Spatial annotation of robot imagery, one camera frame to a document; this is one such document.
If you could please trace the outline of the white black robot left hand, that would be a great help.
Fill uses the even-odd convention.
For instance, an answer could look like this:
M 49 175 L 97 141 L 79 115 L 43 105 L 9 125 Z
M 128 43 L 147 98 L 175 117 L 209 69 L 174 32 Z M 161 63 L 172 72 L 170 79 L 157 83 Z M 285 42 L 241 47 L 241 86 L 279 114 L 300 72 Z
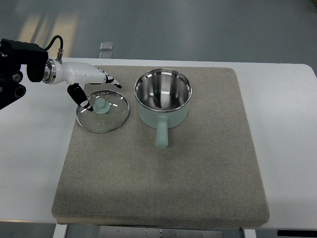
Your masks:
M 93 111 L 89 100 L 80 87 L 81 84 L 107 84 L 122 88 L 121 84 L 104 70 L 88 63 L 82 62 L 62 62 L 55 59 L 48 59 L 44 77 L 42 80 L 46 84 L 68 83 L 67 92 L 72 100 L 80 107 Z

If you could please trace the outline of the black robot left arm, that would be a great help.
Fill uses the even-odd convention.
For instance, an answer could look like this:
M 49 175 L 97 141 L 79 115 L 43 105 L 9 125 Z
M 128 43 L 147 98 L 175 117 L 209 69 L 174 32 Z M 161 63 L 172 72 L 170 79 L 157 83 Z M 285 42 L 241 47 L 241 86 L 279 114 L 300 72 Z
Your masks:
M 56 39 L 60 40 L 56 61 L 62 62 L 63 39 L 55 35 L 48 46 L 41 48 L 34 43 L 1 39 L 0 41 L 0 108 L 3 109 L 26 93 L 21 84 L 23 73 L 21 66 L 26 66 L 27 76 L 31 82 L 51 83 L 56 78 L 56 66 L 49 59 L 48 50 Z

